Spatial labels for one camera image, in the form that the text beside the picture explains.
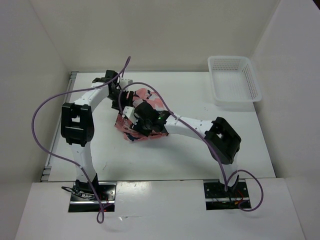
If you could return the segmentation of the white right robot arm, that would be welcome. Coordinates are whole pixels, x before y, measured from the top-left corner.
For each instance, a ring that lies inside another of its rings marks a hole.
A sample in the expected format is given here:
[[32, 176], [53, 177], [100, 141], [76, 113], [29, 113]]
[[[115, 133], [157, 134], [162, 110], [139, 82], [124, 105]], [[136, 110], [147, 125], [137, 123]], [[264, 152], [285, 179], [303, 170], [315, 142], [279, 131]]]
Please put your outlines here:
[[156, 110], [145, 101], [133, 109], [132, 117], [131, 128], [145, 136], [155, 132], [203, 141], [220, 167], [220, 193], [230, 197], [237, 191], [236, 158], [242, 139], [224, 118], [199, 120], [183, 117], [170, 110]]

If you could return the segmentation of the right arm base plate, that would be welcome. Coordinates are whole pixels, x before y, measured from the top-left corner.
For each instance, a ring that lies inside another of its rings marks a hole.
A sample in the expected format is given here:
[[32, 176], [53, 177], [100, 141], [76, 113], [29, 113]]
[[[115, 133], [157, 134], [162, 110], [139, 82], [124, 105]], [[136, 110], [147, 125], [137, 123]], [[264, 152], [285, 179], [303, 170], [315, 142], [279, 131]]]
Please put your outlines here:
[[224, 185], [217, 180], [204, 181], [203, 188], [207, 211], [233, 210], [238, 209], [239, 205], [245, 210], [252, 208], [247, 183], [244, 180], [238, 182], [234, 190], [225, 191]]

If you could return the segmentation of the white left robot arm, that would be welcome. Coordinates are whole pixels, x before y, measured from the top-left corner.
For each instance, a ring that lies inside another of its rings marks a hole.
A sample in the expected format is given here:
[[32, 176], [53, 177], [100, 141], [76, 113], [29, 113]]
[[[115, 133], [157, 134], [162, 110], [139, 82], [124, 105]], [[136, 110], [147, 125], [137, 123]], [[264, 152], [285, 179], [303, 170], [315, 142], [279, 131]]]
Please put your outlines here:
[[61, 136], [69, 144], [73, 161], [77, 163], [73, 190], [89, 200], [96, 199], [100, 194], [98, 174], [91, 154], [91, 140], [95, 133], [93, 111], [106, 98], [112, 101], [111, 107], [118, 110], [120, 91], [132, 82], [120, 78], [113, 70], [107, 70], [104, 77], [97, 77], [92, 81], [89, 90], [80, 98], [62, 105]]

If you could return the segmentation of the pink shark print shorts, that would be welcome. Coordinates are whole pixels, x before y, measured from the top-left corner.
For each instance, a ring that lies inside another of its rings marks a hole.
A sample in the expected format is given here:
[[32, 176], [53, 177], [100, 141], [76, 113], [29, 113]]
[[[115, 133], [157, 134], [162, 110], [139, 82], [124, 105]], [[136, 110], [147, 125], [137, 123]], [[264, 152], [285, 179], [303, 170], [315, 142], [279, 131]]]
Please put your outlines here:
[[[128, 91], [124, 91], [121, 94], [121, 107], [124, 109], [125, 104], [123, 103], [124, 97], [128, 98], [132, 96], [132, 104], [134, 107], [137, 107], [142, 102], [149, 103], [155, 110], [164, 111], [166, 110], [163, 102], [160, 100], [159, 96], [154, 92], [150, 91], [147, 88], [139, 88], [135, 90], [132, 94]], [[118, 114], [115, 120], [115, 128], [123, 133], [123, 138], [129, 142], [139, 142], [139, 141], [147, 141], [153, 139], [159, 139], [162, 137], [167, 137], [168, 133], [160, 133], [152, 131], [149, 136], [144, 136], [141, 133], [138, 133], [130, 128], [132, 122], [128, 119], [122, 118], [120, 114]]]

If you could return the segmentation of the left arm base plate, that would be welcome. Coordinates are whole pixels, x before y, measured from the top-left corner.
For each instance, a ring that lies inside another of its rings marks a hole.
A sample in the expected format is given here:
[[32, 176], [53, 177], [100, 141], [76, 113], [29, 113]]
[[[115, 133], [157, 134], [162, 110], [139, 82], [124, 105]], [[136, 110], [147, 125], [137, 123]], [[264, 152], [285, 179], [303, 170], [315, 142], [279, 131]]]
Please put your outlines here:
[[[99, 183], [96, 191], [105, 213], [115, 211], [116, 188], [117, 184], [115, 182]], [[61, 189], [70, 193], [69, 213], [97, 213], [101, 209], [95, 195], [93, 193], [77, 191], [76, 183], [72, 187], [62, 186]]]

